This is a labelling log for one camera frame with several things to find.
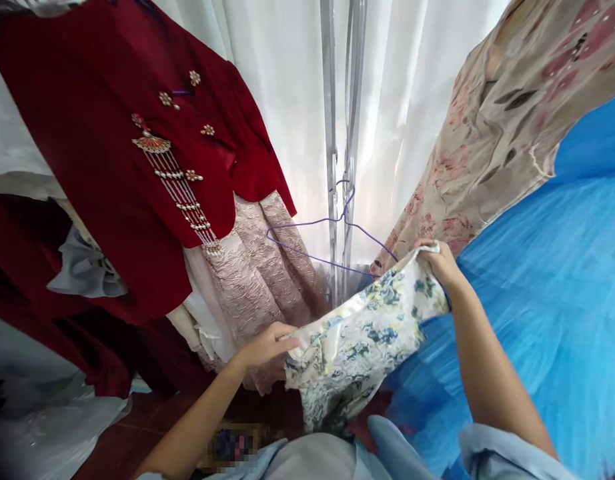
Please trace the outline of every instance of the sheer curtain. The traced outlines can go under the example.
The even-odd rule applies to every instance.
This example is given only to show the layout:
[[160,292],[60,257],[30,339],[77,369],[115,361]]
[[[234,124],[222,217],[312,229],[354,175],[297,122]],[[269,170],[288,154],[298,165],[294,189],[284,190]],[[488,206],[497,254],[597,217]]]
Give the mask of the sheer curtain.
[[[446,115],[466,55],[507,0],[366,0],[355,222],[383,241],[414,191]],[[180,25],[233,62],[254,96],[283,167],[295,220],[328,214],[320,2],[155,0]],[[345,153],[349,0],[334,1],[339,171]],[[329,257],[328,226],[301,227],[311,254]],[[353,237],[352,265],[379,247]]]

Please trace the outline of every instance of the light blue sleeve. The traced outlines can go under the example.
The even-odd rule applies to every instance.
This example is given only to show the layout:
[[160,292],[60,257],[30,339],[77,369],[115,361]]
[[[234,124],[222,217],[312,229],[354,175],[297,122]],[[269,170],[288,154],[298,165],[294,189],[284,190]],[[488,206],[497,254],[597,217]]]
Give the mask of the light blue sleeve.
[[459,436],[464,467],[474,480],[575,480],[559,461],[513,433],[468,425]]
[[[206,477],[206,480],[261,480],[265,477],[265,470],[274,459],[274,455],[287,445],[287,439],[280,439],[250,455],[247,460],[235,466]],[[137,480],[167,480],[157,473],[144,473]]]

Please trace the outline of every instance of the blue tulle skirt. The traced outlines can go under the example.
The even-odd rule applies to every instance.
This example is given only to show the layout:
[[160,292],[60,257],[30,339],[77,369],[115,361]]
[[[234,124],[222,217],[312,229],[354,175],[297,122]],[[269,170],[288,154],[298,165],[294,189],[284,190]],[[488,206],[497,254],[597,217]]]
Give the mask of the blue tulle skirt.
[[[615,100],[565,138],[558,176],[505,212],[458,263],[541,414],[583,479],[615,473]],[[451,315],[384,383],[388,417],[433,474],[465,475],[458,433],[472,420]]]

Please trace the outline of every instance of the dark red fabric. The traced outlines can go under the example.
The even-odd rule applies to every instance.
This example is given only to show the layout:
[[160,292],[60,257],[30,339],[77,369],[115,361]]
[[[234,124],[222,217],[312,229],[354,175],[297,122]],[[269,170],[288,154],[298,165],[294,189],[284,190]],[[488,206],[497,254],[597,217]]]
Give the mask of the dark red fabric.
[[147,321],[147,312],[131,293],[86,299],[47,289],[48,282],[61,270],[59,247],[71,225],[67,214],[52,201],[0,195],[0,268],[30,300],[35,314],[53,319],[98,305],[128,323]]
[[0,270],[0,319],[72,362],[97,395],[127,397],[131,372],[104,343],[69,319],[43,319]]
[[[141,137],[132,113],[172,142],[181,169],[203,176],[189,185],[219,238],[234,224],[233,191],[260,201],[277,189],[295,213],[236,68],[154,6],[89,0],[52,19],[2,20],[0,71],[68,198],[148,318],[189,295],[181,244],[200,240],[131,142]],[[201,76],[197,87],[190,71]],[[177,89],[193,95],[177,97]],[[160,91],[180,110],[163,105]],[[205,125],[214,136],[200,133]]]
[[[86,299],[61,295],[46,288],[56,272],[48,261],[48,251],[41,239],[27,229],[33,228],[36,222],[43,226],[47,220],[45,209],[36,207],[42,207],[41,202],[14,195],[0,195],[0,268],[29,300],[38,318],[49,321],[80,313],[90,308]],[[50,235],[53,226],[50,223],[46,229],[41,228],[39,233]]]
[[175,388],[188,395],[201,395],[216,376],[203,368],[199,357],[166,318],[139,327],[141,339],[152,352]]
[[112,350],[130,371],[138,373],[161,397],[168,398],[177,392],[149,345],[143,341],[141,327],[128,325],[98,307],[74,315],[69,321]]

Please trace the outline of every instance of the red velvet jacket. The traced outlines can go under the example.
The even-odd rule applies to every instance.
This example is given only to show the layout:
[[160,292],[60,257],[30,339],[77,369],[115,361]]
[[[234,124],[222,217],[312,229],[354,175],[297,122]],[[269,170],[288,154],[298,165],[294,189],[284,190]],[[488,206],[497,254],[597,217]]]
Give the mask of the red velvet jacket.
[[[132,143],[141,138],[133,114],[171,141],[182,171],[203,177],[188,185],[217,237],[233,227],[233,192],[254,202],[278,190],[295,213],[237,69],[153,5],[89,0],[61,17],[2,20],[0,71],[70,202],[148,317],[190,293],[181,244],[201,241]],[[183,90],[191,95],[176,93]]]

